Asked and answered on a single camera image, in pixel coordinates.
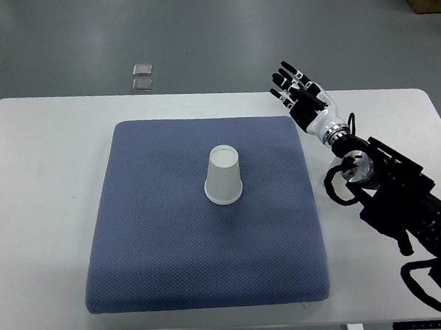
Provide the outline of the black white robotic hand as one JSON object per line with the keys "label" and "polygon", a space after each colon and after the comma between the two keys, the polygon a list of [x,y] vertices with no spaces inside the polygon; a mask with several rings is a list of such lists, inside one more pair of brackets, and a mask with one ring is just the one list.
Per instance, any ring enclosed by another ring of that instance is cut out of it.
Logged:
{"label": "black white robotic hand", "polygon": [[270,93],[287,108],[290,116],[306,134],[331,146],[352,133],[348,123],[338,116],[338,107],[322,87],[286,61],[272,75],[276,86]]}

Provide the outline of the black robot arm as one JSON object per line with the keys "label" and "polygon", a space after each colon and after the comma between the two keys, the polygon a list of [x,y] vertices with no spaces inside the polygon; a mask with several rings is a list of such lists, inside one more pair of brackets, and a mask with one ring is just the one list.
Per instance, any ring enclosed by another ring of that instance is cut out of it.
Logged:
{"label": "black robot arm", "polygon": [[347,207],[360,203],[360,219],[393,238],[402,255],[414,253],[410,236],[433,255],[403,265],[400,275],[415,297],[441,312],[441,302],[411,275],[427,269],[441,288],[441,200],[431,193],[435,183],[422,173],[422,166],[400,152],[374,137],[358,137],[355,126],[355,115],[350,114],[347,126],[330,134],[329,144],[340,162],[324,177],[328,197]]}

